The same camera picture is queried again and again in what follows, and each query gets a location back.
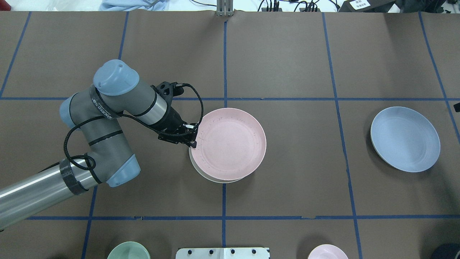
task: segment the metal bracket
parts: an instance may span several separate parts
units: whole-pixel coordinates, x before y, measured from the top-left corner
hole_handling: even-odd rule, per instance
[[[182,248],[176,253],[176,259],[270,259],[270,248]]]
[[[217,0],[217,16],[233,16],[233,0]]]

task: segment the metal tube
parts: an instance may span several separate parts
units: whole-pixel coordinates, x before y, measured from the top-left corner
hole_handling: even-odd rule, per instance
[[[82,159],[76,161],[86,165]],[[89,171],[73,165],[72,170],[84,188],[97,185]],[[0,190],[0,230],[73,196],[58,165],[3,188]]]

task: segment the light blue cap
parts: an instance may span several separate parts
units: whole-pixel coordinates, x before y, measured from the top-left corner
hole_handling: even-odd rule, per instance
[[[117,172],[107,180],[107,183],[110,187],[117,187],[134,179],[134,177],[138,176],[140,172],[141,168],[138,160],[136,159],[136,155],[133,154],[128,161],[126,161],[117,170]]]
[[[61,120],[69,127],[73,128],[75,127],[75,123],[72,120],[72,117],[70,116],[70,102],[72,101],[72,98],[76,95],[77,93],[73,94],[67,100],[65,100],[62,104],[61,107],[59,108],[59,115],[61,116]]]
[[[99,92],[116,96],[131,91],[139,82],[139,74],[125,62],[113,59],[101,66],[93,78]]]

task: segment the pink plate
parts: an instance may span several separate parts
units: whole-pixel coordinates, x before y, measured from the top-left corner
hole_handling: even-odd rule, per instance
[[[224,181],[239,180],[254,172],[262,163],[267,148],[265,132],[259,122],[249,113],[235,108],[206,114],[196,142],[196,148],[190,149],[192,161],[211,178]]]

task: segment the white label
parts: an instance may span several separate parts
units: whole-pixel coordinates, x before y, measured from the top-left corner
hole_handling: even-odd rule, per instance
[[[351,7],[355,10],[363,9],[365,7],[371,6],[368,0],[354,0],[350,2]]]

